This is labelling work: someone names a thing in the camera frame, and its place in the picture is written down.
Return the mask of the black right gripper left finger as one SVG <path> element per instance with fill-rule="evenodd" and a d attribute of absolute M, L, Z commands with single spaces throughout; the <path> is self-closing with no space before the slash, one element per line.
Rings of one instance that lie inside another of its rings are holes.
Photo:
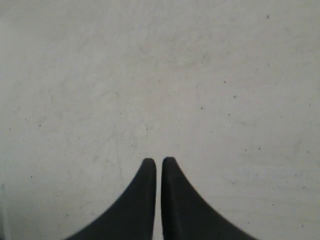
<path fill-rule="evenodd" d="M 145 158 L 120 197 L 69 240 L 151 240 L 157 189 L 155 161 Z"/>

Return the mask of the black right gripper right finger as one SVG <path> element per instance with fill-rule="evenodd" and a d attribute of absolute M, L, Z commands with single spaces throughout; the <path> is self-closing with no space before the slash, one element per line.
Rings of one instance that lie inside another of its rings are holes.
<path fill-rule="evenodd" d="M 201 197 L 174 157 L 166 157 L 162 163 L 161 222 L 165 240 L 254 239 Z"/>

